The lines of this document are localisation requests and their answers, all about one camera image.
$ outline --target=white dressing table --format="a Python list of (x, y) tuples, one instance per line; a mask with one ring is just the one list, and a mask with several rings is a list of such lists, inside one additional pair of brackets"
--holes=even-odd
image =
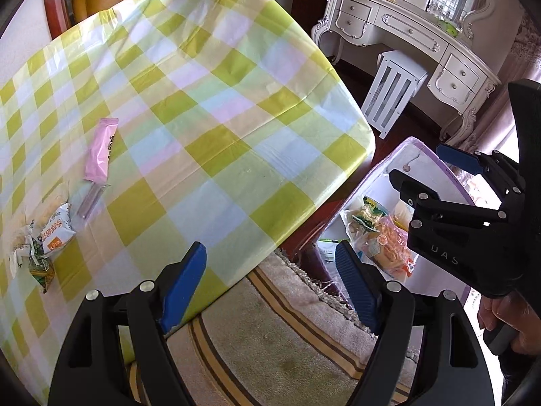
[(459, 130), (447, 140), (450, 145), (459, 145), (473, 131), (477, 111), (500, 80), (471, 51), (473, 34), (467, 24), (457, 39), (438, 27), (436, 21), (404, 0), (327, 0), (324, 17), (312, 28), (312, 39), (319, 46), (325, 32), (340, 36), (334, 64), (340, 59), (344, 41), (361, 47), (377, 44), (382, 42), (380, 29), (430, 56), (438, 66), (426, 83), (437, 99), (454, 107), (461, 116)]

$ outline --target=checkered tablecloth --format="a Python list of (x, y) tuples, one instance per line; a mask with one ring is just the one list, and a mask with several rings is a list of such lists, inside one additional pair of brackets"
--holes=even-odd
[[(184, 321), (239, 281), (374, 150), (324, 55), (274, 0), (125, 0), (37, 52), (0, 90), (0, 346), (41, 403), (85, 292), (130, 291), (193, 241), (208, 266)], [(98, 119), (110, 187), (42, 294), (6, 234), (60, 182), (77, 208)]]

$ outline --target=slatted stool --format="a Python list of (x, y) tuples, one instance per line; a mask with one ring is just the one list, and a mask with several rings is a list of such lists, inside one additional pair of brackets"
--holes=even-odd
[(423, 85), (427, 72), (399, 50), (378, 56), (378, 73), (361, 111), (368, 123), (385, 138), (409, 100)]

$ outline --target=green snack packet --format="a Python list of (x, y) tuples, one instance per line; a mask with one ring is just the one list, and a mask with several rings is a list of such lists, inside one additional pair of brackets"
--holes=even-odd
[(47, 258), (34, 259), (28, 261), (28, 270), (30, 274), (43, 287), (43, 292), (47, 293), (47, 289), (55, 277), (55, 269), (52, 268), (52, 263)]
[(375, 228), (375, 225), (381, 217), (386, 217), (389, 211), (370, 197), (365, 196), (362, 200), (364, 201), (364, 206), (355, 215), (352, 215), (351, 218), (359, 223), (364, 230), (377, 232), (378, 230)]

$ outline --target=lace curtain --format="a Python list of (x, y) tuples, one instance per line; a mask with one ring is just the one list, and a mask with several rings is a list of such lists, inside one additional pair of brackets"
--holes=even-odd
[[(507, 84), (523, 78), (541, 82), (541, 35), (528, 15), (522, 18), (498, 77), (501, 85), (483, 105), (473, 133), (460, 148), (470, 153), (481, 151), (487, 154), (497, 149), (518, 161), (517, 133)], [(477, 206), (499, 206), (496, 194), (480, 175), (472, 176), (460, 169), (454, 171)]]

